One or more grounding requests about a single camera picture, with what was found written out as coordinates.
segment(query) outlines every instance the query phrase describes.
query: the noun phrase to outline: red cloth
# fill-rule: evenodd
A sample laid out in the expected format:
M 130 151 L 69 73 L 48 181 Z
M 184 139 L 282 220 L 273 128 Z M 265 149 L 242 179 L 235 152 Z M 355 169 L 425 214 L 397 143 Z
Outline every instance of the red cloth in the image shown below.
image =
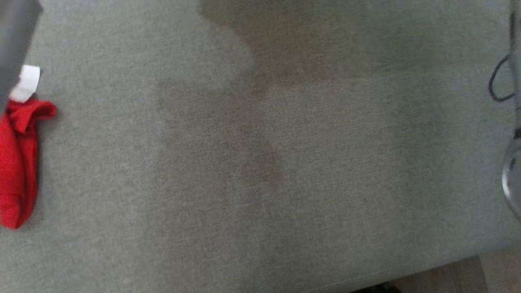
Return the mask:
M 48 101 L 9 101 L 0 121 L 0 224 L 18 229 L 33 211 L 38 193 L 37 120 L 51 119 L 56 107 Z

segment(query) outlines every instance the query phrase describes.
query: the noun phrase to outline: black cable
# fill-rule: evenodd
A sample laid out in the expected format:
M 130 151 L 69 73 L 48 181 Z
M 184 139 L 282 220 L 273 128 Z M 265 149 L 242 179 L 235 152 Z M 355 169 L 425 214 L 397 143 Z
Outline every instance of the black cable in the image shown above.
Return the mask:
M 510 55 L 506 55 L 503 59 L 501 59 L 501 61 L 499 61 L 498 65 L 496 65 L 496 67 L 494 69 L 494 72 L 492 73 L 492 76 L 490 77 L 490 80 L 489 80 L 489 92 L 490 92 L 490 95 L 492 96 L 494 101 L 497 101 L 497 102 L 504 102 L 504 101 L 512 98 L 514 96 L 514 94 L 515 94 L 515 93 L 511 93 L 511 94 L 509 94 L 507 96 L 504 96 L 504 97 L 498 97 L 494 93 L 494 89 L 493 89 L 493 86 L 492 86 L 494 84 L 495 76 L 498 74 L 499 69 L 508 60 L 508 58 L 510 58 Z

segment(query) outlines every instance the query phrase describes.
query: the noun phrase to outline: white tag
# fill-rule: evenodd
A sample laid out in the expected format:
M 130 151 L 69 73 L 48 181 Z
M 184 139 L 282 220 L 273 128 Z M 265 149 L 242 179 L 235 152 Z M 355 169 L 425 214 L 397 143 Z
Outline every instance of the white tag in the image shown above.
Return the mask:
M 25 103 L 35 92 L 40 82 L 40 68 L 24 65 L 20 73 L 20 81 L 15 86 L 9 98 L 19 103 Z

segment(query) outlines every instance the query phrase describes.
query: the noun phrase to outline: upholstery fabric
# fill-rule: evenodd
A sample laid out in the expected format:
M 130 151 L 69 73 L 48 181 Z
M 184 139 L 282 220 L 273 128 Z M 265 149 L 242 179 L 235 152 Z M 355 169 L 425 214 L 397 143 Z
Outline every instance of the upholstery fabric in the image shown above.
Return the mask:
M 41 3 L 1 292 L 347 292 L 521 240 L 507 0 Z

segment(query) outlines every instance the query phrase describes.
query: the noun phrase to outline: wooden floor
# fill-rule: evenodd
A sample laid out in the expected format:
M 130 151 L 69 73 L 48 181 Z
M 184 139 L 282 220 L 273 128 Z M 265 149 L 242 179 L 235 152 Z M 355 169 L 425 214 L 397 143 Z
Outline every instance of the wooden floor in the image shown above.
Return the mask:
M 402 293 L 521 293 L 521 246 L 391 281 Z

